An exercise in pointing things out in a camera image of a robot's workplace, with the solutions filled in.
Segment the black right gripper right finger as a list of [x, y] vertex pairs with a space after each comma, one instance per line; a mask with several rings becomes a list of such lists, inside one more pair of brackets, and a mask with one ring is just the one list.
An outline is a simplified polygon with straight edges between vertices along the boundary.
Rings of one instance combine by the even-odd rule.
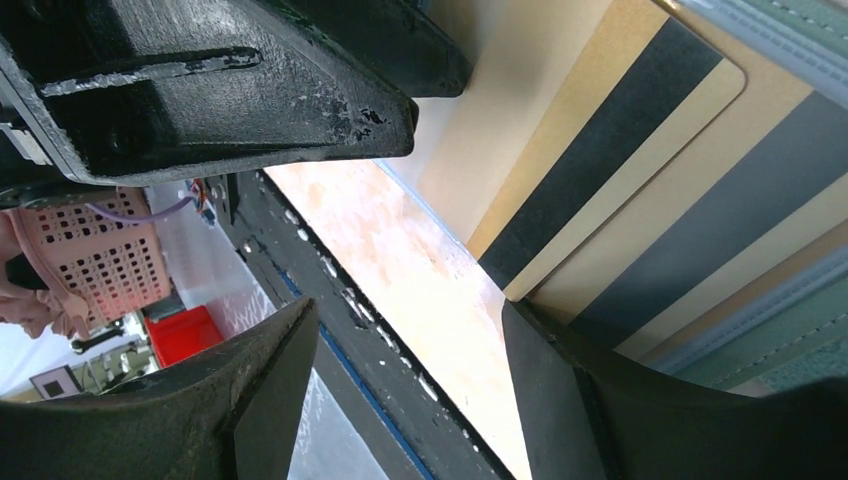
[[847, 381], [764, 397], [643, 366], [513, 302], [502, 328], [535, 479], [843, 479]]

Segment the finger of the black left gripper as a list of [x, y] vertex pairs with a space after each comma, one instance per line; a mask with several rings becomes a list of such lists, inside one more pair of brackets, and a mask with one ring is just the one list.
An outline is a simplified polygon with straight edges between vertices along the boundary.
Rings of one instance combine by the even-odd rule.
[[309, 23], [404, 94], [455, 98], [472, 65], [415, 1], [285, 1]]

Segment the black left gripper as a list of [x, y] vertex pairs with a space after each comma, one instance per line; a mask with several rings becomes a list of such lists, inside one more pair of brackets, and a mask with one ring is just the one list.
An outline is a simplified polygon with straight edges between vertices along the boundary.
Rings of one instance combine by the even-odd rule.
[[2, 210], [71, 204], [83, 184], [402, 157], [417, 117], [289, 1], [1, 5]]

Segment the mint green card holder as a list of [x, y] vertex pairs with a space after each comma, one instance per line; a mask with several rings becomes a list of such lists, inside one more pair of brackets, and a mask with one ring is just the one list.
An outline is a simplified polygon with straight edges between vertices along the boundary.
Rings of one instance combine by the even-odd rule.
[[697, 280], [619, 346], [723, 390], [847, 332], [847, 111], [763, 66], [749, 77], [778, 119], [662, 239]]

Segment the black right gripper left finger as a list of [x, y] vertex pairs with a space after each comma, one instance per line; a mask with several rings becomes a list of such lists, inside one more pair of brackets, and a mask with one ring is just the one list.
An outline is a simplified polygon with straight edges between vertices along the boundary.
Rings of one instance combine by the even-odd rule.
[[284, 479], [316, 353], [306, 297], [100, 394], [1, 405], [5, 479]]

